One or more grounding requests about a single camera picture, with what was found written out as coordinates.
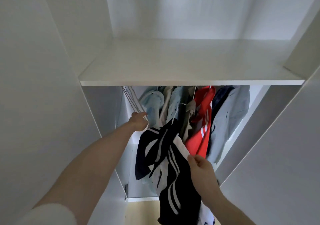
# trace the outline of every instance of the person's left arm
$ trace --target person's left arm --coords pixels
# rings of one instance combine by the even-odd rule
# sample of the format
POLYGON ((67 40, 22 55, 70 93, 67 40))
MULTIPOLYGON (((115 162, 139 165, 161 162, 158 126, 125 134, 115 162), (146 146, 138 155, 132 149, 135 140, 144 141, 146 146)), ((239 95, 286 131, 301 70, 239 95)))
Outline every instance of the person's left arm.
POLYGON ((35 207, 59 203, 73 212, 78 225, 87 224, 131 135, 146 128, 145 115, 133 113, 129 122, 83 150, 35 207))

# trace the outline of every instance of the hand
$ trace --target hand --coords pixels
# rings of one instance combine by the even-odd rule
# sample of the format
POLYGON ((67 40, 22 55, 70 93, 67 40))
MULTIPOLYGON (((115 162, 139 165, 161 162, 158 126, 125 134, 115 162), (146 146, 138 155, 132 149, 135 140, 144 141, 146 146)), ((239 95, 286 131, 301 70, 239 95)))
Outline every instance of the hand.
POLYGON ((188 163, 191 170, 191 180, 202 202, 209 208, 223 194, 218 185, 214 168, 211 163, 200 155, 188 156, 188 163))
POLYGON ((142 112, 142 113, 133 112, 131 114, 129 123, 133 125, 134 131, 143 131, 144 129, 146 129, 148 122, 143 118, 146 115, 147 115, 146 112, 142 112))

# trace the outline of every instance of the wooden floor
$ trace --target wooden floor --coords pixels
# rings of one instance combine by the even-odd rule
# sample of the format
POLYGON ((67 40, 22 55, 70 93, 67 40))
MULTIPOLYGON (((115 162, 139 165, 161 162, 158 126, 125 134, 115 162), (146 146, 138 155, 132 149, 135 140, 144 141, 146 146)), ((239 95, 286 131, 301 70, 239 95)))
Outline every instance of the wooden floor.
POLYGON ((159 225, 159 201, 129 202, 125 213, 125 225, 159 225))

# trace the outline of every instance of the red garment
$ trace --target red garment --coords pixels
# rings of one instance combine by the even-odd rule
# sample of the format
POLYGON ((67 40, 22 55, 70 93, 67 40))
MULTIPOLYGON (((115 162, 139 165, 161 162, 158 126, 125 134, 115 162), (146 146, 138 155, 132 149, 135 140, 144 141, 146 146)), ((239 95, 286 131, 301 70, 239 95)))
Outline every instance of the red garment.
POLYGON ((194 96, 198 114, 191 121, 198 123, 198 130, 186 141, 186 148, 191 155, 198 154, 206 158, 211 128, 211 102, 216 93, 214 86, 199 89, 194 96))

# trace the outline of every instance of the white sleeve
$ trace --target white sleeve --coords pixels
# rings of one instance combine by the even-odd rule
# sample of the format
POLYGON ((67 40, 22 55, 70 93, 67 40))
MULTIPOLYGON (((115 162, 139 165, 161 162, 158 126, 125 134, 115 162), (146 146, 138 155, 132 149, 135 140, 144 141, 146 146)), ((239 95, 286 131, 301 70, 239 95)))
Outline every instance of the white sleeve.
POLYGON ((52 203, 32 209, 16 225, 77 225, 77 221, 67 207, 52 203))

